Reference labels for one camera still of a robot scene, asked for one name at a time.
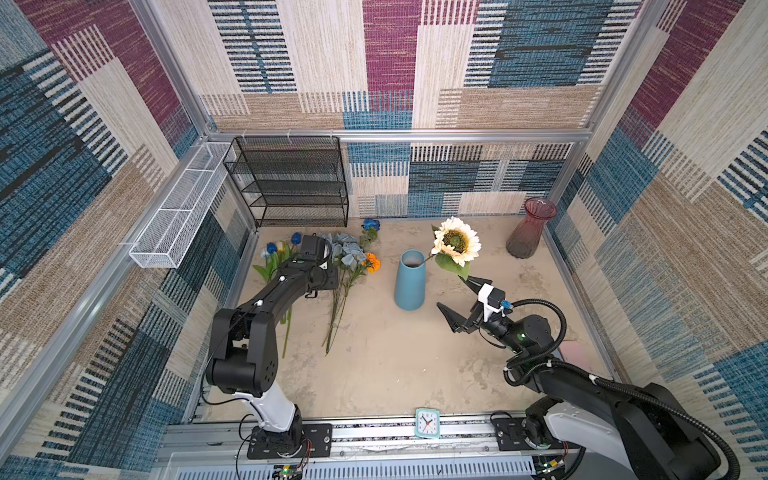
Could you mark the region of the pale blue rose bouquet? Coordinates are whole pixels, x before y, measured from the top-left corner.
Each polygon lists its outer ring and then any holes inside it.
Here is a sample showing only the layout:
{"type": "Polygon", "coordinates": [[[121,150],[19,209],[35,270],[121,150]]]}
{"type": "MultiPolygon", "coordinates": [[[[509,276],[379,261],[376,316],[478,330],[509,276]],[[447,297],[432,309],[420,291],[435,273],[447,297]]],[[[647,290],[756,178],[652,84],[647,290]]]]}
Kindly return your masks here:
{"type": "Polygon", "coordinates": [[[338,335],[349,291],[366,274],[368,258],[359,238],[348,233],[326,234],[331,243],[331,260],[338,268],[338,286],[332,291],[329,328],[323,342],[325,355],[331,352],[338,335]]]}

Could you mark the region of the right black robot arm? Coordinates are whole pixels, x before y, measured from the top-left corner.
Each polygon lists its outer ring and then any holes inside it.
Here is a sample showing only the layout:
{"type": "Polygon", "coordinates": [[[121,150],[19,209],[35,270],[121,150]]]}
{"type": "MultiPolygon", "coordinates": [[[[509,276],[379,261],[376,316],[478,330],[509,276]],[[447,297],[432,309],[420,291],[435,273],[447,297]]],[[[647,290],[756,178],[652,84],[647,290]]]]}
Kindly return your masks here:
{"type": "Polygon", "coordinates": [[[722,465],[737,479],[741,465],[730,445],[689,415],[665,387],[609,380],[559,359],[567,319],[538,298],[509,302],[488,279],[469,276],[477,296],[468,316],[440,303],[455,333],[484,331],[512,357],[503,369],[511,387],[541,394],[526,411],[528,441],[536,448],[574,443],[630,469],[639,479],[707,479],[722,465]]]}

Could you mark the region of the cream sunflower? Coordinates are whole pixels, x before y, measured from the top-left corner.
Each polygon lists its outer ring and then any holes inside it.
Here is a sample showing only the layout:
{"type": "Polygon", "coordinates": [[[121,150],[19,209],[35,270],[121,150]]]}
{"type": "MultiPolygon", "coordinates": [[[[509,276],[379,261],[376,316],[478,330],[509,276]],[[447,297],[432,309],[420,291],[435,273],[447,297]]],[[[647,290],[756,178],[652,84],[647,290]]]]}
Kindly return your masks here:
{"type": "Polygon", "coordinates": [[[470,275],[471,263],[482,248],[477,232],[458,217],[449,217],[432,226],[433,245],[426,260],[462,280],[470,275]]]}

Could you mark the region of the teal ceramic vase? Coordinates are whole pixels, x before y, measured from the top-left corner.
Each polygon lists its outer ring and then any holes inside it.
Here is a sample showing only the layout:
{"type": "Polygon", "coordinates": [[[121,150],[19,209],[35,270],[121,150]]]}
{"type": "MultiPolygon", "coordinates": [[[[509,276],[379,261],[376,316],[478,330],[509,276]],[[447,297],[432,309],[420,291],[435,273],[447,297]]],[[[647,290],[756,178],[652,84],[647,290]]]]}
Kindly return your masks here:
{"type": "Polygon", "coordinates": [[[405,311],[419,309],[425,300],[426,257],[418,250],[405,251],[399,261],[394,300],[405,311]]]}

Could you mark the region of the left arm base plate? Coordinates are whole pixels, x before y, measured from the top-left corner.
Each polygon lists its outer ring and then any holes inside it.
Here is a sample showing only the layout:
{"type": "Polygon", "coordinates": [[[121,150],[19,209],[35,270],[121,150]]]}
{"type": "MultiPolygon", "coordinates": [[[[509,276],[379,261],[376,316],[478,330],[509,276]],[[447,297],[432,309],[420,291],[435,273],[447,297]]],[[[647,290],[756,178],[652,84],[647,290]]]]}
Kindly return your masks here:
{"type": "Polygon", "coordinates": [[[333,425],[316,423],[277,433],[254,427],[246,457],[249,460],[327,458],[331,453],[333,425]]]}

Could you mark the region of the bright blue rose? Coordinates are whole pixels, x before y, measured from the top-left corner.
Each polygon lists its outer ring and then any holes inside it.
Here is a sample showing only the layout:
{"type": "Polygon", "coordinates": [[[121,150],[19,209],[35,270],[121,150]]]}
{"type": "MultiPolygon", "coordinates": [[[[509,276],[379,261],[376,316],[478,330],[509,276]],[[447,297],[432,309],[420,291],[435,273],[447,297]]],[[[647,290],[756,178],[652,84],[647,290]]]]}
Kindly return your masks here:
{"type": "Polygon", "coordinates": [[[378,239],[381,224],[379,220],[366,218],[363,220],[361,227],[362,234],[359,237],[359,245],[363,248],[368,248],[378,239]]]}

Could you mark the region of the orange marigold flower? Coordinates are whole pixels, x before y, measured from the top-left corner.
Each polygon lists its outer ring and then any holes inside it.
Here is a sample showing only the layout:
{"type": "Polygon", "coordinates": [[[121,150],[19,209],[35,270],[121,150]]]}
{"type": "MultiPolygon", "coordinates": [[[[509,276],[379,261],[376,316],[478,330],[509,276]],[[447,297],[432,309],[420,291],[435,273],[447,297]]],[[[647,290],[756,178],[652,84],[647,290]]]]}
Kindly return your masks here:
{"type": "Polygon", "coordinates": [[[366,253],[365,268],[368,273],[375,273],[381,268],[380,259],[372,252],[366,253]]]}

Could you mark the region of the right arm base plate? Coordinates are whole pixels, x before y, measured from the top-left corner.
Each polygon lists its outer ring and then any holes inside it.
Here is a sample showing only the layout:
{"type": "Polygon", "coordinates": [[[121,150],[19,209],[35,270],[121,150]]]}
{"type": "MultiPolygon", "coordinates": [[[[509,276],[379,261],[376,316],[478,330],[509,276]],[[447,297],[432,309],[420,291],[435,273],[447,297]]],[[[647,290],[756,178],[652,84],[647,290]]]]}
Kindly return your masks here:
{"type": "Polygon", "coordinates": [[[524,416],[514,416],[509,412],[496,411],[490,414],[489,421],[494,428],[494,435],[500,451],[561,450],[563,453],[578,453],[582,447],[569,442],[561,442],[549,434],[533,440],[525,427],[524,416]]]}

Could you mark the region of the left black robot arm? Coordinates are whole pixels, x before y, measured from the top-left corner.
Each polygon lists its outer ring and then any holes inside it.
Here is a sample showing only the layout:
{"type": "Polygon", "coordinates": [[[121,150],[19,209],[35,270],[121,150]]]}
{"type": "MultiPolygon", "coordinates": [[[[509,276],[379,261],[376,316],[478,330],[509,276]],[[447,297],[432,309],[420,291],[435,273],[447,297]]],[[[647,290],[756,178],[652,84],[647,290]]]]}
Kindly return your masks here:
{"type": "Polygon", "coordinates": [[[213,317],[204,379],[244,404],[258,421],[248,440],[250,456],[289,458],[309,448],[300,408],[277,382],[276,328],[296,300],[337,288],[338,267],[331,254],[329,240],[303,236],[297,250],[277,262],[253,298],[213,317]]]}

